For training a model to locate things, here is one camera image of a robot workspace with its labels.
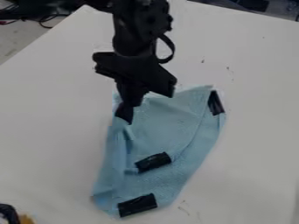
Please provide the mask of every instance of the black label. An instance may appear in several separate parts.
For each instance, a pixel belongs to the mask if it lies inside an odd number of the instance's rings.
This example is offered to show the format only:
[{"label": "black label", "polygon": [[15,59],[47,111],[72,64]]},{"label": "black label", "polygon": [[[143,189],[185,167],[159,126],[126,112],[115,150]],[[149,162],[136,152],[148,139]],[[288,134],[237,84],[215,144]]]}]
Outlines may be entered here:
[{"label": "black label", "polygon": [[135,163],[139,173],[150,171],[167,164],[171,164],[171,159],[166,152],[155,154]]},{"label": "black label", "polygon": [[138,214],[156,208],[157,204],[155,195],[151,193],[149,195],[144,195],[135,199],[118,203],[117,206],[120,216],[125,217],[131,214]]},{"label": "black label", "polygon": [[208,106],[211,110],[211,113],[216,116],[221,113],[225,113],[225,110],[222,107],[220,98],[215,90],[213,90],[210,94],[209,100],[208,100]]}]

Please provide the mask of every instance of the white table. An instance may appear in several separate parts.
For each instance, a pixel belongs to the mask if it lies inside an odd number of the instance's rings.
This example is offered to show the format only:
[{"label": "white table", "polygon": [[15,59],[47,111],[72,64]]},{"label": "white table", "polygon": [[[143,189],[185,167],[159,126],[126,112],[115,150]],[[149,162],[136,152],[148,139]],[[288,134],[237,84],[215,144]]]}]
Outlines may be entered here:
[{"label": "white table", "polygon": [[[224,93],[226,126],[177,201],[122,223],[289,223],[299,177],[299,26],[172,1],[166,65]],[[111,15],[83,7],[0,67],[0,200],[37,224],[116,223],[89,196],[114,82],[93,71]]]}]

